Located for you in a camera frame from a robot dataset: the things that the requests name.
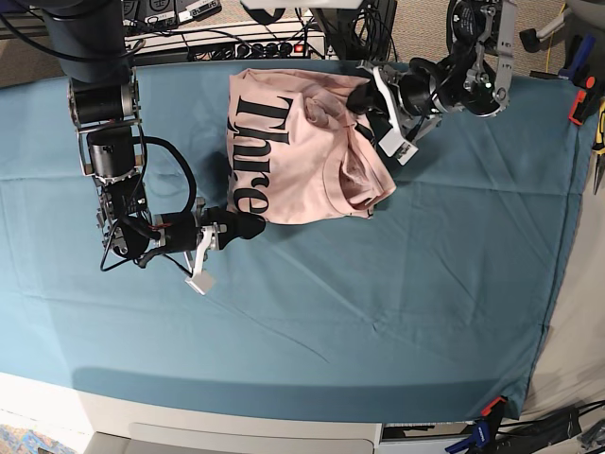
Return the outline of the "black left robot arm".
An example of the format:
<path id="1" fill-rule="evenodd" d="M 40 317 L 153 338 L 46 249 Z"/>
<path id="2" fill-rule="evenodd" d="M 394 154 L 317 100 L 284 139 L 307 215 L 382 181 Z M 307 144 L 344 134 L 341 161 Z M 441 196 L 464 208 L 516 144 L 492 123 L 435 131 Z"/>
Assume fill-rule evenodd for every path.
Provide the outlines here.
<path id="1" fill-rule="evenodd" d="M 438 62 L 413 58 L 406 71 L 363 62 L 369 81 L 352 91 L 347 108 L 387 116 L 408 143 L 436 128 L 445 114 L 497 115 L 510 102 L 516 13 L 513 1 L 451 1 L 449 55 Z"/>

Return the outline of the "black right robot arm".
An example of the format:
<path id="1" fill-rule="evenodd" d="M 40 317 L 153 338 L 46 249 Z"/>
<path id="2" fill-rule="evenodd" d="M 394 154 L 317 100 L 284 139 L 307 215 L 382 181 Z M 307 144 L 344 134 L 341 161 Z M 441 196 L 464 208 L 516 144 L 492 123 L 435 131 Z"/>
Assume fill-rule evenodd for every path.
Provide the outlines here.
<path id="1" fill-rule="evenodd" d="M 196 201 L 197 184 L 182 154 L 168 141 L 144 134 L 134 53 L 125 45 L 118 1 L 36 1 L 69 78 L 68 104 L 77 129 L 80 164 L 93 178 L 105 253 L 140 268 L 159 256 L 194 251 L 203 239 L 222 250 L 235 238 L 252 239 L 266 227 L 251 214 L 235 214 Z M 151 218 L 144 177 L 148 147 L 164 148 L 188 185 L 181 211 Z"/>

